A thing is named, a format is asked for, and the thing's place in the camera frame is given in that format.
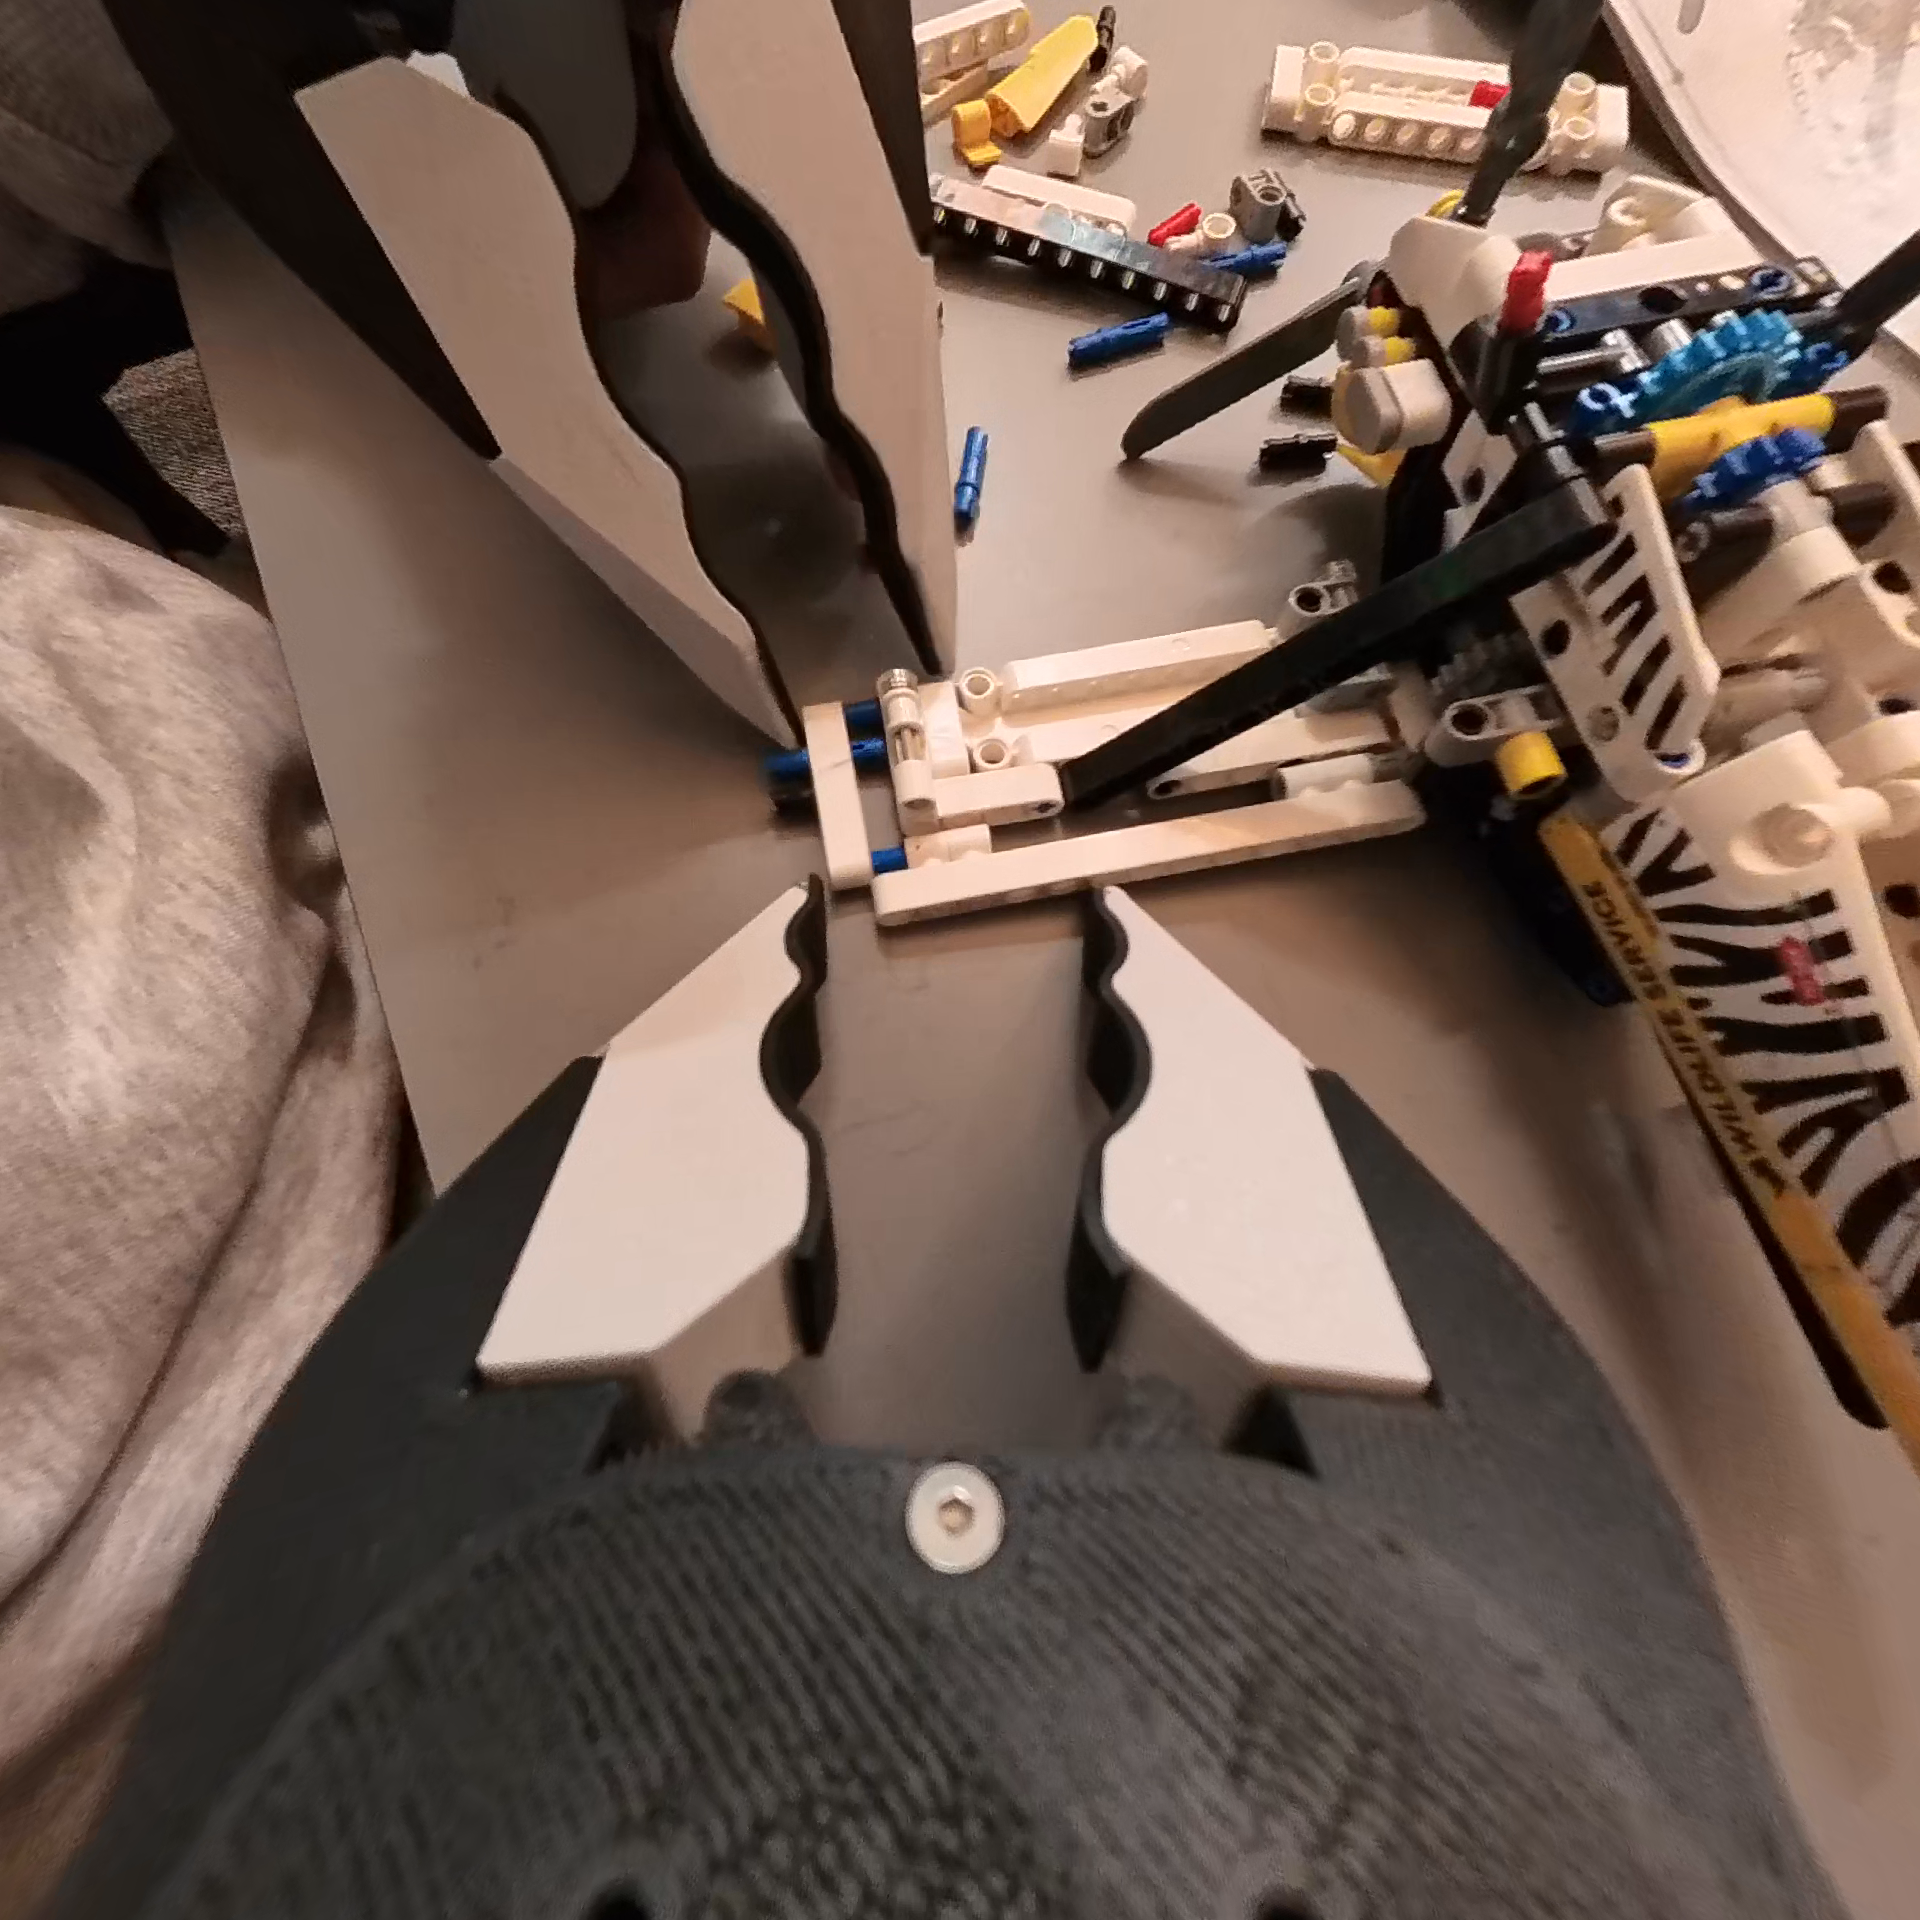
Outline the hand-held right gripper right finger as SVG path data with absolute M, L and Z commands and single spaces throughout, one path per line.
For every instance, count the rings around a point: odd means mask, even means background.
M 1087 1376 L 1197 1409 L 1307 1390 L 1415 1401 L 1433 1366 L 1307 1057 L 1118 886 L 1086 897 L 1096 1126 L 1067 1327 Z

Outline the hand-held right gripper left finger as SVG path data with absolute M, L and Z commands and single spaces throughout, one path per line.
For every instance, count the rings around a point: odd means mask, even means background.
M 502 1286 L 487 1385 L 615 1383 L 702 1420 L 734 1376 L 776 1376 L 831 1329 L 821 878 L 784 889 L 621 1025 Z

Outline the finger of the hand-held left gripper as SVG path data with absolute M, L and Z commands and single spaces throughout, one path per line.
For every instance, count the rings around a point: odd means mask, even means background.
M 593 364 L 576 231 L 534 139 L 396 56 L 294 105 L 492 432 L 496 477 L 712 697 L 796 744 L 755 622 L 697 553 L 676 468 Z
M 910 663 L 939 677 L 957 590 L 910 4 L 673 4 L 669 126 L 775 303 L 776 359 L 851 480 Z

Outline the short white lego beam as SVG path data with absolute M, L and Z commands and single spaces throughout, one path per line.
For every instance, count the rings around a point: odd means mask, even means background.
M 904 855 L 894 849 L 876 867 L 861 801 L 861 780 L 892 772 L 878 700 L 805 705 L 799 744 L 766 751 L 758 768 L 780 814 L 811 814 L 833 893 L 865 892 L 876 870 L 899 870 L 904 864 Z

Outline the zebra striped lego helicopter model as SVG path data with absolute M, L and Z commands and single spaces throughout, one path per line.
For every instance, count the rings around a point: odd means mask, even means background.
M 1916 441 L 1846 384 L 1916 233 L 1841 284 L 1660 175 L 1494 228 L 1598 14 L 1535 4 L 1463 184 L 1123 432 L 1137 464 L 1333 377 L 1375 584 L 883 677 L 876 920 L 1449 811 L 1555 965 L 1639 1008 L 1835 1395 L 1916 1461 Z

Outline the yellow curved lego panel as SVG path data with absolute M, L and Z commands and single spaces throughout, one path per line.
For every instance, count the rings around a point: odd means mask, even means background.
M 1028 60 L 1020 62 L 982 96 L 990 110 L 991 139 L 1025 137 L 1044 124 L 1073 79 L 1087 69 L 1096 51 L 1096 19 L 1069 15 L 1036 40 Z

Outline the long black lego beam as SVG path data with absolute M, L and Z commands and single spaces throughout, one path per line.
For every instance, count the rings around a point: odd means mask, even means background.
M 1081 280 L 1104 297 L 1174 323 L 1227 333 L 1245 302 L 1245 276 L 1204 255 L 1150 247 L 1064 207 L 1007 197 L 982 183 L 928 175 L 937 247 L 993 255 L 1057 280 Z

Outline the white grey lego connector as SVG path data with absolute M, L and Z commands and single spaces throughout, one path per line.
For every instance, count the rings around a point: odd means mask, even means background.
M 1131 135 L 1144 96 L 1147 62 L 1128 45 L 1109 52 L 1093 76 L 1084 102 L 1046 133 L 1039 167 L 1046 175 L 1073 179 L 1086 160 L 1101 158 Z

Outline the person's left hand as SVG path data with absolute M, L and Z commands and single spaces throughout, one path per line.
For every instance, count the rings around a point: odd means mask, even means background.
M 712 228 L 665 148 L 638 148 L 599 207 L 577 217 L 576 280 L 592 323 L 684 303 L 703 286 Z

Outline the instruction booklet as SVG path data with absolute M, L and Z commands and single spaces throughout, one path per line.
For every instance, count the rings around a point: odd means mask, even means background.
M 1608 3 L 1712 192 L 1856 284 L 1917 223 L 1916 3 Z

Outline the white Lego frame piece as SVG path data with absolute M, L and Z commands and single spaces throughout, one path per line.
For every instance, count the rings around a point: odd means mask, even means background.
M 1371 45 L 1283 43 L 1276 51 L 1262 133 L 1350 152 L 1470 167 L 1486 148 L 1509 91 L 1503 64 L 1405 55 Z M 1572 72 L 1547 110 L 1529 173 L 1603 175 L 1630 137 L 1627 94 Z

